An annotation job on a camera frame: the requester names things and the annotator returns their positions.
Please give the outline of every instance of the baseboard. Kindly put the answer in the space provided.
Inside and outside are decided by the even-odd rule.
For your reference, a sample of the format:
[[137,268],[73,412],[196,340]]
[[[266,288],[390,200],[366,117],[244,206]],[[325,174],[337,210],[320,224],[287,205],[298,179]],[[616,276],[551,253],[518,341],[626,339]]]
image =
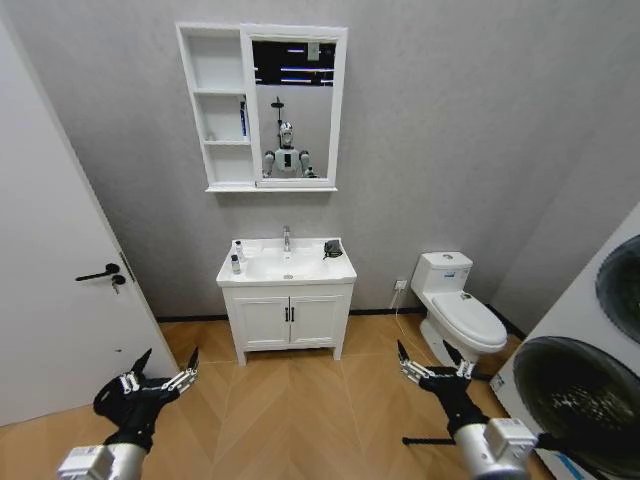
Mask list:
[[[392,308],[371,308],[371,309],[355,309],[349,310],[349,315],[389,315],[396,313]],[[399,308],[398,313],[420,313],[426,315],[427,310],[423,307],[406,307]],[[212,322],[215,320],[229,320],[227,314],[222,315],[189,315],[186,317],[156,317],[158,323],[175,323],[175,322]]]
[[186,317],[156,317],[158,323],[174,323],[174,322],[213,322],[215,320],[229,320],[229,316],[224,313],[222,315],[189,315]]
[[504,324],[505,328],[507,329],[507,333],[512,334],[513,336],[517,337],[520,340],[524,340],[526,338],[527,334],[524,333],[522,330],[520,330],[518,327],[516,327],[513,323],[511,323],[509,319],[504,315],[502,315],[498,310],[496,310],[495,307],[493,307],[488,303],[485,303],[485,305]]
[[[365,308],[349,310],[349,315],[389,315],[396,313],[395,308]],[[399,308],[398,313],[420,313],[427,314],[427,309],[424,307],[405,307]]]

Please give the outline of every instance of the herringbone floor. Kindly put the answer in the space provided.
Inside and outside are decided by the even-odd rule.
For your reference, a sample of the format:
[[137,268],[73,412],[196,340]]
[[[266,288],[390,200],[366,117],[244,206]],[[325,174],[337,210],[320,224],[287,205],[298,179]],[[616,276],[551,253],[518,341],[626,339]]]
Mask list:
[[[224,321],[163,324],[176,360],[194,345],[201,363],[195,386],[165,407],[145,479],[464,479],[452,446],[405,447],[400,438],[446,436],[435,397],[399,372],[396,339],[416,360],[435,364],[418,331],[420,317],[351,317],[343,358],[328,350],[254,353],[235,364]],[[483,359],[496,371],[517,346]],[[473,400],[503,416],[489,387],[472,382]],[[2,479],[53,479],[73,446],[101,442],[113,431],[83,407],[0,429]],[[533,478],[551,478],[537,458]]]

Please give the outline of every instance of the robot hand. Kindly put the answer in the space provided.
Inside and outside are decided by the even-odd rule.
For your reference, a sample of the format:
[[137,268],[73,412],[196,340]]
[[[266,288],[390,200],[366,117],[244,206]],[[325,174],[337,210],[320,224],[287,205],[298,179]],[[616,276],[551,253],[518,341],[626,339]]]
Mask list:
[[520,420],[489,419],[467,395],[473,364],[426,368],[409,358],[398,341],[400,369],[420,388],[435,394],[449,423],[449,439],[403,438],[405,445],[458,445],[471,478],[528,479],[526,459],[537,437]]
[[119,430],[105,440],[105,445],[133,443],[151,450],[151,436],[160,410],[185,392],[198,373],[198,349],[189,359],[186,370],[173,378],[147,378],[142,371],[151,356],[149,349],[131,367],[107,383],[96,395],[93,410],[107,417]]
[[142,371],[151,349],[131,370],[109,381],[96,395],[93,410],[111,420],[118,431],[102,445],[76,447],[58,469],[62,480],[139,480],[160,410],[193,385],[198,349],[187,368],[173,378],[148,378]]

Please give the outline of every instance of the vanity cabinet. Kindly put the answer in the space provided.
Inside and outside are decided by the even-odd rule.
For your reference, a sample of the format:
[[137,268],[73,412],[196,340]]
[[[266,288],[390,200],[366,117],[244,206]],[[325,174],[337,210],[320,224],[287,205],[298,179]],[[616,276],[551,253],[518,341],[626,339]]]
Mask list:
[[353,283],[222,291],[240,365],[258,350],[331,347],[340,359]]

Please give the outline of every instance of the bathroom sink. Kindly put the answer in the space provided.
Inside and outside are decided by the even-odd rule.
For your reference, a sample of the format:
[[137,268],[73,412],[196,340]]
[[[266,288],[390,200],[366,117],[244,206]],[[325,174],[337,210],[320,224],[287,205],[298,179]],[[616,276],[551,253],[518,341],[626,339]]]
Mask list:
[[242,272],[234,274],[231,269],[232,245],[218,273],[221,287],[353,283],[356,279],[344,247],[341,256],[323,260],[324,243],[331,238],[292,238],[290,252],[284,252],[282,238],[240,240],[246,257],[240,264]]

